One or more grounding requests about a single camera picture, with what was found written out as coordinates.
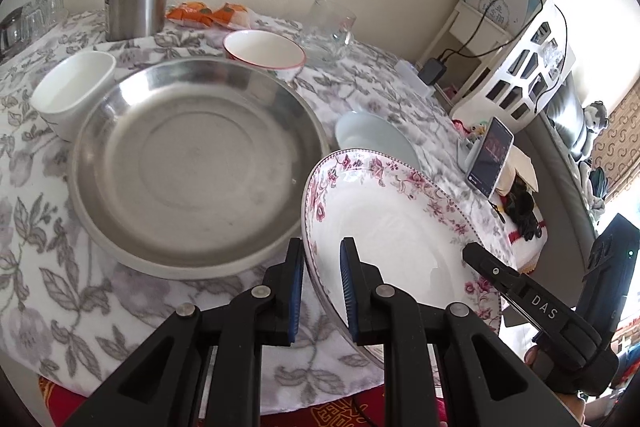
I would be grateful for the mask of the black power adapter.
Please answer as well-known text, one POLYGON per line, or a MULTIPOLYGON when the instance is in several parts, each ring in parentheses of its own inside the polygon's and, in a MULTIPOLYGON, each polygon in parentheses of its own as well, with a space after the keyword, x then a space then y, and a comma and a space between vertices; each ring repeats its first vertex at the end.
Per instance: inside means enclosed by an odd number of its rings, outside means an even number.
POLYGON ((430 57, 418 72, 418 77, 427 85, 434 86, 447 72, 446 64, 442 60, 430 57))

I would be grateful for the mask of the orange snack packet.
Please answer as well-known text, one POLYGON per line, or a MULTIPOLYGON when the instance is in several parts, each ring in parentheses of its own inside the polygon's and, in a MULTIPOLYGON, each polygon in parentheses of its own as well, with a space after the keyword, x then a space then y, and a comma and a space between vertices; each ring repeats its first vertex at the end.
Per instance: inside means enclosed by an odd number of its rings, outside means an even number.
POLYGON ((242 4, 225 3, 213 12, 213 22, 230 30, 244 30, 252 28, 253 12, 242 4))
POLYGON ((203 2, 183 2, 166 13, 166 20, 186 27, 209 28, 214 24, 213 11, 203 2))

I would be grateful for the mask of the red patterned cloth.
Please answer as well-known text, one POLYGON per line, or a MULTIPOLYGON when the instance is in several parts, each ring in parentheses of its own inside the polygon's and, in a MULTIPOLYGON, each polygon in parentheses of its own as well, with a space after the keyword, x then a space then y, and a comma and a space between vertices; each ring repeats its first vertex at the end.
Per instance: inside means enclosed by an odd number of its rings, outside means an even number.
MULTIPOLYGON (((53 424, 62 426, 86 398, 38 377, 44 406, 53 424)), ((277 427, 384 426, 385 388, 378 386, 350 397, 305 407, 293 412, 262 415, 260 425, 277 427)))

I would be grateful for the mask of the small glass teapot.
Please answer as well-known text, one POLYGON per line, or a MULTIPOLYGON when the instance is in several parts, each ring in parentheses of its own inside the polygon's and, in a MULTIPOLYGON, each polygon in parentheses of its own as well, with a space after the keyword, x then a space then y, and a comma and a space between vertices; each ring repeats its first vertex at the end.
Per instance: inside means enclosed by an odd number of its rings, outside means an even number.
POLYGON ((25 47, 23 35, 23 8, 9 12, 0 24, 1 31, 1 61, 5 62, 16 54, 21 53, 25 47))

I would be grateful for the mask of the small clear glass cup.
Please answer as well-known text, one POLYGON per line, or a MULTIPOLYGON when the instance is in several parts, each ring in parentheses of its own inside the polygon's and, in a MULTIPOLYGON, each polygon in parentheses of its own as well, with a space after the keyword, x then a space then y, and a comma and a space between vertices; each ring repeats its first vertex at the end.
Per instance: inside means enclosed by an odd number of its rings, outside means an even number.
POLYGON ((36 3, 42 11, 44 27, 47 29, 61 23, 68 15, 64 0, 36 0, 36 3))

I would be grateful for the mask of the large stainless steel basin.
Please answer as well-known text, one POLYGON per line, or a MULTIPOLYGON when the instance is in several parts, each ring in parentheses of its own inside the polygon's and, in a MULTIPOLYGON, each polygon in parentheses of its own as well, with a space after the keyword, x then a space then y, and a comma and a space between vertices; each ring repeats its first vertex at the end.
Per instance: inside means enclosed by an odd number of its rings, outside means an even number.
POLYGON ((122 265, 216 279, 283 251, 329 150, 285 82, 183 58, 135 72, 91 109, 68 158, 68 191, 93 242, 122 265))

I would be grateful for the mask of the pink floral round plate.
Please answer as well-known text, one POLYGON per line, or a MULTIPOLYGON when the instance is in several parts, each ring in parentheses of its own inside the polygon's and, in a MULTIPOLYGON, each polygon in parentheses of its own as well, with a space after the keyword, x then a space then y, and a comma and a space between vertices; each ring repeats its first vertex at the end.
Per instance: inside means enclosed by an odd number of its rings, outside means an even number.
POLYGON ((362 261, 418 303, 443 308, 460 301, 493 331, 500 297, 462 259, 478 239, 470 219, 434 182, 404 162, 362 148, 338 150, 308 176, 302 233, 311 284, 343 336, 349 334, 340 245, 354 239, 362 261))

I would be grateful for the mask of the white lattice shelf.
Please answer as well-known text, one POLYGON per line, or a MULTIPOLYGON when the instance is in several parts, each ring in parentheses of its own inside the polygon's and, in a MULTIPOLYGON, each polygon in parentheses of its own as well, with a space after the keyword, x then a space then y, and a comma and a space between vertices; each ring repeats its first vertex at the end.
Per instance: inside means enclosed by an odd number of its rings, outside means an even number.
POLYGON ((499 118, 516 133, 530 124, 562 87, 575 62, 568 26, 551 0, 515 36, 463 0, 416 62, 434 57, 447 72, 434 84, 449 116, 465 126, 499 118))

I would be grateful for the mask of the clear glass mug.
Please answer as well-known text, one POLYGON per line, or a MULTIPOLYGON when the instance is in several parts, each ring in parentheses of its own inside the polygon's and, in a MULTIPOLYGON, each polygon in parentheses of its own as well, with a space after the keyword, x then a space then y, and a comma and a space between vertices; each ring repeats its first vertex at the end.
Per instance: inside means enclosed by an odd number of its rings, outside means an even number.
POLYGON ((343 5, 330 0, 314 0, 297 36, 314 65, 334 64, 343 58, 352 42, 356 15, 343 5))

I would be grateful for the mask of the white power strip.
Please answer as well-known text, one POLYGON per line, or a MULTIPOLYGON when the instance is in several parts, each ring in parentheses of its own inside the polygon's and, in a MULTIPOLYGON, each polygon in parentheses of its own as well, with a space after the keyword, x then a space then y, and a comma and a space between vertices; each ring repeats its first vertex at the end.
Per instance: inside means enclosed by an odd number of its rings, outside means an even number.
POLYGON ((431 98, 434 95, 434 88, 427 84, 418 76, 418 72, 412 64, 405 60, 399 60, 395 64, 395 72, 400 79, 422 98, 431 98))

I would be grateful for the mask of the smartphone on stand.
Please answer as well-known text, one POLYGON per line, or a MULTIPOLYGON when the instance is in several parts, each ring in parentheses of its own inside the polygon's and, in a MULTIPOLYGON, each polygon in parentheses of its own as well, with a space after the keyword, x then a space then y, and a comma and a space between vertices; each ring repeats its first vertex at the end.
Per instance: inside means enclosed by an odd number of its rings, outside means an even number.
POLYGON ((472 146, 465 179, 486 198, 495 191, 513 140, 509 128, 500 119, 492 117, 486 132, 472 146))

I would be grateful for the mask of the pale blue round bowl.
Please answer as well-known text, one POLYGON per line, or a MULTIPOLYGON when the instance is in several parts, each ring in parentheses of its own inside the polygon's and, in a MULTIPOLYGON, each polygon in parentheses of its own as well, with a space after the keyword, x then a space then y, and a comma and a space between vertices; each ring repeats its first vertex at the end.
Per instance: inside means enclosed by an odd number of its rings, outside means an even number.
POLYGON ((349 112, 337 119, 335 141, 341 150, 366 148, 393 156, 420 170, 418 155, 409 140, 385 119, 366 112, 349 112))

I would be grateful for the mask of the strawberry pattern bowl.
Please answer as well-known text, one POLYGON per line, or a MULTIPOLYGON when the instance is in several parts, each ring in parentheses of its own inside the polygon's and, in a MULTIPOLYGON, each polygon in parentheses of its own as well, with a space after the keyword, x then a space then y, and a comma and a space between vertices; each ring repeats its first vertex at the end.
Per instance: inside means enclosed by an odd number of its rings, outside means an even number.
POLYGON ((222 45, 231 60, 263 69, 284 81, 294 79, 306 64, 305 51, 296 42, 271 31, 233 31, 224 37, 222 45))

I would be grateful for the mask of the white square bowl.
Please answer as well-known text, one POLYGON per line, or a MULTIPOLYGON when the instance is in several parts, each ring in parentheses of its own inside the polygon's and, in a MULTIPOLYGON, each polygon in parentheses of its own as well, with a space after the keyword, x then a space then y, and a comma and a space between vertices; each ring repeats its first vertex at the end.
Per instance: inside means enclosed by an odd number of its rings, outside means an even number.
POLYGON ((67 57, 35 87, 30 104, 60 139, 73 142, 89 110, 115 86, 116 64, 102 51, 67 57))

